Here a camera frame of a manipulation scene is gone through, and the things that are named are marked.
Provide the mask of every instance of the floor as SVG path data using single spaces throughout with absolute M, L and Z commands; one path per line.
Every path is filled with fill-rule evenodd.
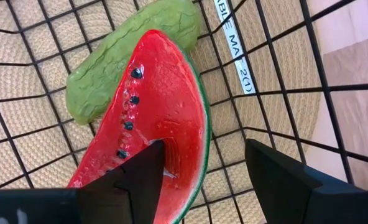
M 309 1 L 312 14 L 337 2 Z M 368 0 L 355 1 L 315 24 L 330 86 L 368 83 Z M 331 94 L 346 150 L 368 156 L 368 90 Z M 313 141 L 337 147 L 325 98 L 321 98 Z M 308 165 L 346 180 L 339 155 L 310 147 Z M 349 159 L 355 184 L 368 190 L 368 163 Z

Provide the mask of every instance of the white label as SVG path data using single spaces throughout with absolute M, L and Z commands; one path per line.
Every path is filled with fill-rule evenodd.
M 230 13 L 227 0 L 214 0 L 214 5 L 216 6 L 220 22 L 223 22 Z M 241 42 L 239 41 L 238 37 L 238 32 L 236 31 L 235 23 L 232 17 L 229 18 L 227 22 L 223 25 L 223 30 L 226 36 L 229 50 L 231 51 L 232 58 L 236 58 L 242 55 L 244 51 L 242 50 Z M 245 57 L 243 56 L 241 59 L 236 60 L 234 63 L 244 93 L 255 93 L 254 85 L 251 78 L 251 72 L 249 71 L 249 67 L 246 64 Z

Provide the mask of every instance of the metal wire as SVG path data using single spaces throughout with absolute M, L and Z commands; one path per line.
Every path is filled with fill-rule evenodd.
M 249 50 L 247 50 L 246 46 L 244 45 L 244 39 L 243 39 L 243 36 L 241 34 L 239 23 L 238 23 L 237 18 L 236 18 L 236 12 L 243 6 L 243 4 L 246 1 L 255 1 L 255 5 L 257 7 L 257 11 L 259 13 L 260 21 L 261 21 L 261 24 L 262 24 L 262 27 L 263 27 L 263 30 L 264 30 L 264 34 L 265 34 L 265 37 L 266 37 L 265 42 L 255 46 L 255 47 L 253 47 L 252 49 L 249 49 Z M 229 94 L 229 98 L 223 99 L 223 100 L 215 102 L 215 103 L 212 103 L 211 107 L 220 105 L 221 103 L 230 102 L 230 104 L 232 104 L 232 107 L 234 108 L 234 113 L 235 113 L 239 128 L 237 128 L 235 130 L 232 130 L 232 131 L 229 131 L 227 133 L 220 134 L 220 135 L 215 135 L 213 133 L 213 142 L 216 146 L 219 161 L 220 161 L 222 166 L 207 171 L 208 174 L 213 173 L 213 172 L 217 172 L 217 171 L 222 171 L 224 173 L 224 176 L 225 176 L 225 178 L 227 180 L 227 183 L 228 183 L 230 195 L 228 195 L 226 197 L 223 197 L 223 198 L 216 199 L 216 200 L 208 200 L 205 190 L 203 188 L 201 188 L 200 193 L 202 194 L 203 199 L 204 199 L 205 202 L 202 203 L 201 205 L 196 205 L 196 206 L 190 208 L 190 210 L 201 208 L 201 207 L 206 207 L 207 210 L 208 210 L 209 222 L 213 223 L 213 221 L 212 221 L 212 211 L 211 211 L 209 206 L 213 203 L 217 203 L 217 202 L 220 202 L 220 201 L 227 200 L 227 199 L 231 198 L 234 202 L 234 205 L 235 205 L 236 211 L 238 213 L 238 217 L 239 217 L 240 222 L 244 223 L 244 221 L 242 219 L 241 211 L 240 211 L 239 206 L 238 206 L 237 201 L 236 201 L 236 197 L 238 197 L 242 194 L 249 193 L 249 192 L 253 191 L 253 189 L 247 189 L 247 190 L 242 191 L 242 192 L 234 193 L 234 191 L 232 189 L 231 181 L 229 180 L 227 168 L 232 167 L 232 166 L 236 166 L 238 164 L 242 164 L 244 162 L 244 160 L 233 162 L 231 164 L 226 164 L 224 162 L 224 159 L 223 159 L 222 154 L 221 154 L 221 149 L 220 149 L 219 144 L 218 144 L 218 139 L 229 136 L 229 135 L 237 133 L 237 132 L 240 132 L 241 135 L 242 135 L 243 140 L 245 141 L 246 140 L 245 130 L 256 131 L 256 132 L 260 132 L 260 133 L 267 133 L 269 135 L 271 145 L 274 149 L 276 149 L 275 142 L 274 142 L 274 136 L 280 136 L 280 137 L 283 137 L 283 138 L 294 140 L 297 144 L 301 161 L 304 164 L 306 164 L 306 159 L 305 159 L 305 155 L 304 155 L 301 144 L 307 144 L 307 145 L 318 147 L 321 150 L 327 150 L 327 151 L 338 153 L 341 156 L 341 160 L 343 162 L 343 167 L 344 167 L 344 171 L 345 171 L 345 174 L 346 174 L 347 181 L 350 184 L 354 183 L 354 180 L 353 180 L 352 174 L 351 174 L 351 170 L 350 170 L 350 166 L 349 166 L 349 163 L 348 163 L 348 157 L 355 158 L 355 159 L 358 159 L 360 161 L 368 162 L 368 156 L 364 156 L 364 155 L 360 155 L 360 154 L 357 154 L 357 153 L 354 153 L 354 152 L 346 151 L 346 149 L 344 147 L 343 139 L 342 139 L 342 136 L 341 136 L 339 124 L 338 124 L 338 121 L 337 121 L 336 113 L 334 112 L 334 105 L 333 105 L 330 93 L 332 91 L 368 90 L 368 84 L 328 86 L 328 82 L 326 81 L 326 75 L 324 73 L 324 68 L 323 68 L 323 63 L 322 63 L 320 51 L 319 51 L 319 48 L 318 48 L 318 44 L 317 44 L 317 41 L 316 41 L 316 36 L 315 36 L 313 26 L 312 26 L 312 22 L 324 17 L 325 15 L 328 15 L 329 13 L 331 13 L 335 10 L 340 9 L 341 7 L 351 3 L 353 1 L 354 0 L 341 0 L 341 1 L 333 4 L 332 6 L 327 7 L 326 9 L 322 10 L 321 12 L 315 14 L 314 16 L 311 16 L 310 12 L 308 10 L 307 2 L 305 0 L 300 0 L 301 11 L 303 13 L 303 17 L 304 17 L 305 20 L 298 23 L 298 24 L 296 24 L 296 25 L 294 25 L 293 27 L 283 31 L 282 33 L 276 35 L 275 37 L 271 37 L 271 35 L 270 35 L 269 28 L 268 28 L 268 25 L 267 25 L 267 20 L 264 16 L 264 12 L 263 12 L 263 8 L 262 8 L 260 0 L 241 0 L 236 7 L 233 7 L 232 2 L 228 1 L 228 5 L 229 5 L 229 9 L 230 9 L 231 13 L 214 30 L 211 30 L 211 28 L 210 28 L 210 24 L 208 22 L 208 18 L 206 16 L 206 12 L 205 12 L 205 7 L 203 5 L 202 0 L 194 1 L 195 4 L 199 4 L 199 7 L 201 9 L 201 13 L 202 13 L 202 15 L 205 19 L 206 28 L 208 30 L 208 32 L 206 34 L 203 34 L 203 35 L 199 36 L 198 39 L 205 39 L 206 41 L 211 41 L 211 43 L 213 45 L 213 49 L 214 49 L 215 54 L 216 54 L 216 58 L 218 60 L 218 66 L 213 67 L 213 68 L 209 68 L 205 71 L 202 71 L 202 72 L 200 72 L 200 75 L 202 76 L 204 74 L 207 74 L 207 73 L 210 73 L 210 72 L 213 72 L 213 71 L 216 71 L 216 70 L 220 70 L 221 73 L 222 73 L 222 76 L 224 78 L 224 83 L 226 85 L 226 88 L 227 88 L 228 94 Z M 23 43 L 24 43 L 24 45 L 25 45 L 25 47 L 28 51 L 31 62 L 29 62 L 29 63 L 1 63 L 0 62 L 0 66 L 13 66 L 13 67 L 31 67 L 31 66 L 33 66 L 35 68 L 36 72 L 37 72 L 37 76 L 38 76 L 38 78 L 39 78 L 39 80 L 42 84 L 42 88 L 44 89 L 45 93 L 41 94 L 41 95 L 34 95 L 34 96 L 0 99 L 0 103 L 8 102 L 8 101 L 20 101 L 20 100 L 28 100 L 28 99 L 34 99 L 34 98 L 47 97 L 48 102 L 50 103 L 50 105 L 52 107 L 52 110 L 53 110 L 53 113 L 56 117 L 57 123 L 53 124 L 51 126 L 45 127 L 45 128 L 30 131 L 28 133 L 18 134 L 16 136 L 11 136 L 11 134 L 10 134 L 8 128 L 7 128 L 7 125 L 4 122 L 2 114 L 0 112 L 0 123 L 1 123 L 1 126 L 3 128 L 3 131 L 6 134 L 6 138 L 5 139 L 0 139 L 0 143 L 8 142 L 10 144 L 10 146 L 12 147 L 13 153 L 17 158 L 19 167 L 22 170 L 22 175 L 20 175 L 18 177 L 15 177 L 15 178 L 1 184 L 0 188 L 5 187 L 5 186 L 13 183 L 14 181 L 17 181 L 17 180 L 23 178 L 23 177 L 25 177 L 25 179 L 28 183 L 28 186 L 30 188 L 34 188 L 34 185 L 33 185 L 32 181 L 30 179 L 29 174 L 31 174 L 31 173 L 33 173 L 37 170 L 40 170 L 44 167 L 47 167 L 50 164 L 53 164 L 54 162 L 57 162 L 57 161 L 59 161 L 61 159 L 64 159 L 66 157 L 72 157 L 75 164 L 78 165 L 78 159 L 76 158 L 75 154 L 86 150 L 86 148 L 79 149 L 79 150 L 76 150 L 76 151 L 73 150 L 73 148 L 71 146 L 71 143 L 70 143 L 70 140 L 69 140 L 69 138 L 66 134 L 66 131 L 64 130 L 64 127 L 63 127 L 64 124 L 68 124 L 68 123 L 72 122 L 73 119 L 62 121 L 60 119 L 60 116 L 58 115 L 56 107 L 55 107 L 55 105 L 52 101 L 51 96 L 54 93 L 58 93 L 60 91 L 63 91 L 65 89 L 65 87 L 61 87 L 59 89 L 49 91 L 47 89 L 45 81 L 42 77 L 42 74 L 39 70 L 38 64 L 42 63 L 46 60 L 50 60 L 51 58 L 54 58 L 54 57 L 61 57 L 61 59 L 63 61 L 63 64 L 64 64 L 64 67 L 67 71 L 67 74 L 69 74 L 71 71 L 69 69 L 68 62 L 65 58 L 65 54 L 67 52 L 71 52 L 72 50 L 79 49 L 80 47 L 84 47 L 84 46 L 87 46 L 87 49 L 89 50 L 90 53 L 93 51 L 90 44 L 93 43 L 93 42 L 96 42 L 97 40 L 101 40 L 106 35 L 102 35 L 102 36 L 97 37 L 95 39 L 89 40 L 88 36 L 86 35 L 86 30 L 83 26 L 81 18 L 78 14 L 78 11 L 81 10 L 81 9 L 84 9 L 86 7 L 92 6 L 92 5 L 94 5 L 96 3 L 99 3 L 99 2 L 103 5 L 105 13 L 106 13 L 108 21 L 109 21 L 109 24 L 111 25 L 112 30 L 114 30 L 115 29 L 115 24 L 112 20 L 111 13 L 108 9 L 108 5 L 107 5 L 105 0 L 95 0 L 95 1 L 91 1 L 91 2 L 88 2 L 88 3 L 83 4 L 83 5 L 80 5 L 80 6 L 75 6 L 73 1 L 69 0 L 71 9 L 66 11 L 66 12 L 63 12 L 59 15 L 52 16 L 52 17 L 49 17 L 47 15 L 47 12 L 44 8 L 42 0 L 38 0 L 38 4 L 39 4 L 39 6 L 42 10 L 42 13 L 44 15 L 45 20 L 41 21 L 41 22 L 38 22 L 36 24 L 33 24 L 31 26 L 28 26 L 28 27 L 21 27 L 20 22 L 19 22 L 19 20 L 16 16 L 16 13 L 14 11 L 13 6 L 11 5 L 10 1 L 8 1 L 8 0 L 6 1 L 6 4 L 8 5 L 9 10 L 12 14 L 12 17 L 14 19 L 14 22 L 16 23 L 17 30 L 3 30 L 3 29 L 0 29 L 0 32 L 5 33 L 5 34 L 9 34 L 9 35 L 20 35 L 22 37 L 22 41 L 23 41 Z M 133 5 L 135 6 L 135 8 L 137 10 L 140 9 L 140 6 L 139 6 L 139 3 L 137 2 L 137 0 L 133 0 Z M 57 35 L 56 35 L 56 33 L 53 29 L 52 21 L 54 21 L 58 18 L 61 18 L 63 16 L 69 15 L 69 14 L 74 14 L 75 15 L 75 19 L 76 19 L 76 21 L 79 25 L 80 31 L 82 33 L 82 36 L 83 36 L 83 39 L 85 40 L 85 42 L 83 42 L 82 44 L 76 45 L 74 47 L 70 47 L 69 49 L 63 50 L 61 48 L 61 44 L 58 41 Z M 234 20 L 234 25 L 236 26 L 238 36 L 239 36 L 239 40 L 241 42 L 241 46 L 242 46 L 242 48 L 244 49 L 245 52 L 242 55 L 240 55 L 236 58 L 233 58 L 232 60 L 230 60 L 226 63 L 222 63 L 221 57 L 219 56 L 219 51 L 218 51 L 216 42 L 214 40 L 214 35 L 222 28 L 222 26 L 225 24 L 225 22 L 227 22 L 230 18 L 232 18 Z M 30 48 L 29 43 L 28 43 L 24 33 L 28 30 L 35 29 L 36 27 L 44 25 L 44 24 L 46 24 L 48 26 L 48 28 L 51 32 L 52 37 L 53 37 L 54 42 L 55 42 L 55 45 L 57 46 L 58 52 L 53 54 L 53 55 L 47 56 L 45 58 L 35 59 L 35 57 L 32 53 L 32 49 Z M 284 82 L 283 82 L 282 74 L 281 74 L 281 71 L 280 71 L 280 66 L 278 64 L 277 55 L 275 53 L 273 43 L 275 41 L 281 39 L 282 37 L 285 37 L 285 36 L 295 32 L 296 30 L 298 30 L 302 27 L 305 27 L 307 29 L 307 33 L 308 33 L 308 36 L 310 38 L 311 48 L 312 48 L 312 51 L 313 51 L 313 56 L 315 58 L 316 67 L 318 69 L 318 75 L 319 75 L 319 78 L 320 78 L 320 81 L 321 81 L 321 86 L 320 87 L 313 87 L 313 88 L 286 89 L 285 85 L 284 85 Z M 269 48 L 270 54 L 272 56 L 272 61 L 273 61 L 273 64 L 274 64 L 274 68 L 275 68 L 275 71 L 276 71 L 276 75 L 277 75 L 277 78 L 278 78 L 278 82 L 279 82 L 279 85 L 280 85 L 280 90 L 277 90 L 277 91 L 260 92 L 259 89 L 258 89 L 258 86 L 257 86 L 256 79 L 253 76 L 252 65 L 251 65 L 251 62 L 249 60 L 248 55 L 255 52 L 255 51 L 257 51 L 257 50 L 259 50 L 259 49 L 261 49 L 262 47 L 265 47 L 265 46 L 267 46 Z M 229 83 L 228 83 L 225 68 L 228 65 L 234 63 L 236 60 L 239 60 L 239 59 L 242 59 L 242 58 L 245 58 L 246 63 L 247 63 L 247 65 L 249 67 L 249 70 L 251 72 L 251 78 L 252 78 L 252 81 L 254 83 L 255 93 L 233 96 L 231 88 L 230 88 Z M 296 122 L 295 122 L 295 119 L 293 117 L 293 112 L 292 112 L 292 109 L 290 107 L 290 102 L 289 102 L 288 96 L 287 96 L 289 93 L 322 93 L 322 94 L 324 94 L 324 97 L 326 99 L 326 104 L 327 104 L 327 107 L 328 107 L 328 111 L 329 111 L 329 115 L 331 117 L 331 122 L 332 122 L 332 125 L 333 125 L 334 133 L 335 133 L 335 136 L 336 136 L 336 139 L 337 139 L 337 142 L 338 142 L 338 147 L 327 146 L 327 145 L 324 145 L 324 144 L 321 144 L 321 143 L 318 143 L 318 142 L 309 141 L 309 140 L 302 139 L 302 138 L 299 137 Z M 283 134 L 283 133 L 277 133 L 277 132 L 271 130 L 270 124 L 269 124 L 269 121 L 268 121 L 268 117 L 267 117 L 267 114 L 265 112 L 265 108 L 264 108 L 262 98 L 261 98 L 261 96 L 267 96 L 267 95 L 282 95 L 284 103 L 285 103 L 285 107 L 288 111 L 288 117 L 289 117 L 289 120 L 290 120 L 290 124 L 292 126 L 294 136 L 289 136 L 289 135 Z M 260 106 L 260 109 L 261 109 L 261 112 L 262 112 L 262 116 L 263 116 L 264 121 L 265 121 L 266 130 L 259 129 L 259 128 L 254 128 L 254 127 L 247 127 L 247 126 L 242 125 L 242 121 L 239 117 L 239 113 L 238 113 L 238 110 L 237 110 L 237 107 L 236 107 L 235 99 L 243 98 L 243 97 L 256 97 L 257 98 L 257 101 L 259 102 L 259 106 Z M 28 136 L 28 135 L 31 135 L 31 134 L 35 134 L 35 133 L 45 131 L 45 130 L 48 130 L 48 129 L 51 129 L 51 128 L 56 128 L 56 127 L 60 128 L 60 130 L 63 134 L 64 140 L 67 142 L 67 146 L 68 146 L 70 152 L 63 155 L 63 156 L 60 156 L 60 157 L 52 160 L 52 161 L 49 161 L 45 164 L 42 164 L 41 166 L 36 167 L 35 169 L 26 170 L 26 168 L 24 166 L 24 163 L 23 163 L 23 161 L 20 157 L 20 154 L 19 154 L 19 152 L 18 152 L 18 150 L 17 150 L 17 148 L 14 144 L 14 140 L 17 139 L 17 138 L 21 138 L 21 137 L 24 137 L 24 136 Z M 92 124 L 90 124 L 90 130 L 91 130 L 92 134 L 95 135 L 95 130 L 94 130 L 94 127 L 92 126 Z

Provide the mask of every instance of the red watermelon flesh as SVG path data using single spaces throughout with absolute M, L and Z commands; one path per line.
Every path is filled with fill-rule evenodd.
M 165 34 L 150 30 L 68 187 L 90 183 L 163 139 L 165 175 L 154 223 L 179 222 L 205 176 L 210 137 L 208 105 L 190 59 Z

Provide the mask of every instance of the round woven rug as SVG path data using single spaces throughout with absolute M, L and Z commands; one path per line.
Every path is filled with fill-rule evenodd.
M 72 9 L 69 0 L 44 0 L 43 8 L 49 23 L 37 25 L 45 20 L 38 0 L 11 1 L 15 16 L 28 42 L 30 57 L 20 34 L 0 33 L 0 62 L 28 63 L 29 66 L 0 66 L 0 114 L 6 124 L 8 133 L 0 122 L 0 185 L 3 188 L 28 188 L 22 175 L 20 165 L 14 155 L 15 147 L 22 158 L 22 163 L 30 173 L 29 177 L 37 188 L 65 187 L 76 169 L 70 149 L 81 150 L 75 154 L 81 156 L 93 138 L 91 127 L 96 131 L 99 120 L 90 126 L 79 126 L 71 120 L 65 108 L 65 80 L 71 70 L 90 54 L 99 44 L 99 40 L 83 44 L 86 40 L 97 39 L 112 31 L 125 18 L 136 12 L 132 0 L 73 0 L 80 9 L 74 13 L 62 13 Z M 150 0 L 139 0 L 143 7 Z M 234 7 L 239 0 L 232 0 Z M 219 25 L 214 1 L 202 0 L 206 20 L 210 29 Z M 303 20 L 298 1 L 263 0 L 262 7 L 267 18 L 271 36 L 275 36 Z M 265 42 L 259 14 L 254 1 L 248 0 L 236 12 L 239 29 L 247 50 Z M 0 1 L 0 29 L 18 30 L 12 13 L 6 2 Z M 206 22 L 201 34 L 208 33 Z M 198 41 L 196 49 L 190 53 L 199 72 L 219 66 L 230 61 L 231 54 L 220 29 L 213 35 L 218 52 L 214 51 L 213 41 L 206 36 Z M 280 72 L 286 89 L 320 86 L 316 65 L 311 51 L 310 41 L 305 28 L 274 42 Z M 36 66 L 33 60 L 39 61 Z M 280 90 L 276 70 L 268 47 L 249 54 L 249 60 L 257 85 L 261 92 Z M 232 96 L 243 94 L 236 68 L 233 63 L 222 69 L 202 74 L 207 97 L 211 104 Z M 20 98 L 34 96 L 30 99 Z M 290 106 L 301 138 L 310 139 L 316 123 L 320 93 L 302 93 L 288 95 Z M 262 96 L 270 127 L 273 131 L 293 136 L 287 109 L 282 95 Z M 209 223 L 208 210 L 200 205 L 209 205 L 213 223 L 239 223 L 239 213 L 244 223 L 259 223 L 264 216 L 252 188 L 245 163 L 218 169 L 224 165 L 244 159 L 244 139 L 240 131 L 224 135 L 243 127 L 266 129 L 260 105 L 255 96 L 236 98 L 234 103 L 225 101 L 211 108 L 213 132 L 217 138 L 211 144 L 208 172 L 203 184 L 204 198 L 196 198 L 188 212 L 185 223 Z M 247 138 L 255 138 L 270 145 L 268 134 L 245 130 Z M 295 159 L 300 158 L 295 141 L 274 136 L 279 151 Z

